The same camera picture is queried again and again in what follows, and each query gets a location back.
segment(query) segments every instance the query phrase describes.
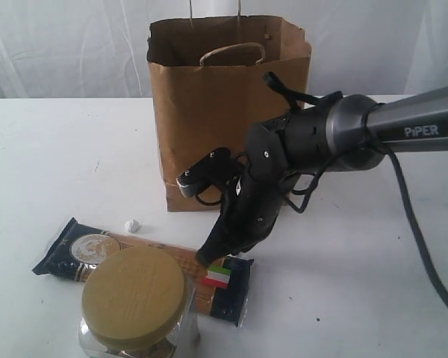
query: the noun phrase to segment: pasta package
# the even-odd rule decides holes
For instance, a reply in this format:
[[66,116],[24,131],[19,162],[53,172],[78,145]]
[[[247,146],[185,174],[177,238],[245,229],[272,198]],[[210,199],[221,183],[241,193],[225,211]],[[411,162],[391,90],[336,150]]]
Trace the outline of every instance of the pasta package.
[[253,260],[224,257],[204,268],[194,258],[195,250],[111,233],[79,224],[72,218],[45,257],[33,268],[33,273],[85,282],[107,257],[135,246],[156,247],[171,254],[183,272],[196,282],[198,312],[239,325]]

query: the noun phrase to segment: small white object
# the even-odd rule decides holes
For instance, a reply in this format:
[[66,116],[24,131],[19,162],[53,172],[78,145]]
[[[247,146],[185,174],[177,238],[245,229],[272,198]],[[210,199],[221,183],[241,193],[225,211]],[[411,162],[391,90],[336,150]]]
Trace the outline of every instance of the small white object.
[[138,220],[129,220],[125,223],[125,230],[129,233],[135,233],[140,228],[140,222]]

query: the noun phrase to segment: white curtain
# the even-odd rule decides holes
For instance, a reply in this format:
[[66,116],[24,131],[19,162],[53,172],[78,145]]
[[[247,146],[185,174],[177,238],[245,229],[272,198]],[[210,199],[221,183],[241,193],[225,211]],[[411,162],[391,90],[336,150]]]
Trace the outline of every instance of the white curtain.
[[[193,0],[194,16],[237,0]],[[308,91],[418,93],[448,85],[448,0],[242,0],[313,46]],[[188,0],[0,0],[0,98],[150,96],[149,23]]]

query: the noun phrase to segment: jar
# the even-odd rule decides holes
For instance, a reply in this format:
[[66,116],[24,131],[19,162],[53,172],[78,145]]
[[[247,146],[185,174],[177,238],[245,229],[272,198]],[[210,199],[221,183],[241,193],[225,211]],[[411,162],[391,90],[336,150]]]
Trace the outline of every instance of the jar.
[[158,248],[127,248],[90,275],[78,339],[92,358],[188,358],[199,344],[196,286]]

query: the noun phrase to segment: gold jar lid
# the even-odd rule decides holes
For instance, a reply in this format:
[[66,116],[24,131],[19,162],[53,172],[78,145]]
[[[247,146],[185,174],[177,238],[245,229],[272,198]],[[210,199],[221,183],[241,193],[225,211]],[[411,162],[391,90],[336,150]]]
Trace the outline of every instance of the gold jar lid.
[[108,257],[84,285],[81,305],[90,332],[120,350],[148,348],[179,321],[186,301],[181,267],[147,246]]

